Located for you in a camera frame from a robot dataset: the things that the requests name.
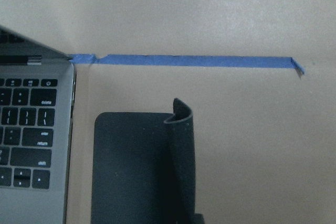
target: laptop keyboard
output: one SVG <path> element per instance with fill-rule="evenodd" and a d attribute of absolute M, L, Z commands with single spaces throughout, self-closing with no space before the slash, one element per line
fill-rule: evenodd
<path fill-rule="evenodd" d="M 49 189 L 56 86 L 0 78 L 0 187 Z"/>

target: black mouse pad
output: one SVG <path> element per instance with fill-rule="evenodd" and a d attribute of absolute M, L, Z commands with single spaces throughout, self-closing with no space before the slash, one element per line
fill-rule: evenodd
<path fill-rule="evenodd" d="M 179 99 L 173 106 L 97 117 L 92 224 L 195 223 L 193 115 Z"/>

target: laptop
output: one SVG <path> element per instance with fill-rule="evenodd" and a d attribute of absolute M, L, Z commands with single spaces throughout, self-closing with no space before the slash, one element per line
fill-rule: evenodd
<path fill-rule="evenodd" d="M 0 223 L 65 223 L 75 70 L 0 27 Z"/>

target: torn piece of tape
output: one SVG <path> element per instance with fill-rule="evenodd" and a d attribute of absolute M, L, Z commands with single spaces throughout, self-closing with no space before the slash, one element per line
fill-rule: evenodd
<path fill-rule="evenodd" d="M 305 69 L 292 57 L 250 56 L 172 56 L 172 55 L 71 55 L 75 64 L 112 64 L 142 66 L 189 66 L 189 67 L 234 67 L 234 68 L 293 68 L 302 74 Z"/>

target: painter's tape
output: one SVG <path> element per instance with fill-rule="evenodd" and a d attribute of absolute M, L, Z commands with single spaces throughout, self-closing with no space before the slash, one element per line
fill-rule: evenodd
<path fill-rule="evenodd" d="M 172 55 L 72 55 L 75 64 L 112 64 L 142 66 L 189 66 L 189 67 L 235 67 L 235 68 L 293 68 L 302 74 L 304 68 L 292 57 L 250 56 L 172 56 Z"/>

